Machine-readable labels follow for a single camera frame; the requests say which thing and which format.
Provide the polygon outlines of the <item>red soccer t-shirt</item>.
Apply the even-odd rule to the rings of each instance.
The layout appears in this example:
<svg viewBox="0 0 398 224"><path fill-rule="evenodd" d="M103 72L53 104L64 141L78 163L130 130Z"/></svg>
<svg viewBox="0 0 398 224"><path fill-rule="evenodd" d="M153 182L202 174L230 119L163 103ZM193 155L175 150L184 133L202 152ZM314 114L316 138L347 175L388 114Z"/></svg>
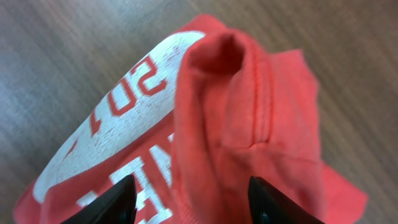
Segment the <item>red soccer t-shirt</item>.
<svg viewBox="0 0 398 224"><path fill-rule="evenodd" d="M317 93L300 50L269 53L197 16L99 102L14 220L62 223L131 174L134 223L252 223L251 176L323 223L354 223L367 196L322 160Z"/></svg>

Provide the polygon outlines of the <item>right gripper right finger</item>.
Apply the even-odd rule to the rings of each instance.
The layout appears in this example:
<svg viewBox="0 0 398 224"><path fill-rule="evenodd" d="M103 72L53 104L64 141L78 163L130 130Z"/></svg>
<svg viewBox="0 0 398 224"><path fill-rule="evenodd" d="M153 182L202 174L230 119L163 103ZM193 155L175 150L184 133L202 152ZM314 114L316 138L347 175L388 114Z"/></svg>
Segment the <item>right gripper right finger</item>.
<svg viewBox="0 0 398 224"><path fill-rule="evenodd" d="M253 224L324 224L262 177L250 177L248 199Z"/></svg>

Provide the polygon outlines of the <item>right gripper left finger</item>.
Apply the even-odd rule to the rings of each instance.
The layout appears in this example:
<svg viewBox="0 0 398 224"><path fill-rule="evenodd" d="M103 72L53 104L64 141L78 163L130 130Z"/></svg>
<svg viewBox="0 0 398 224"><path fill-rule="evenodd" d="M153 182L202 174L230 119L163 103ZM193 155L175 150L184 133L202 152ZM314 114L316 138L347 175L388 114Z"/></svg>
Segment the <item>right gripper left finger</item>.
<svg viewBox="0 0 398 224"><path fill-rule="evenodd" d="M62 224L134 224L137 192L133 175L127 175Z"/></svg>

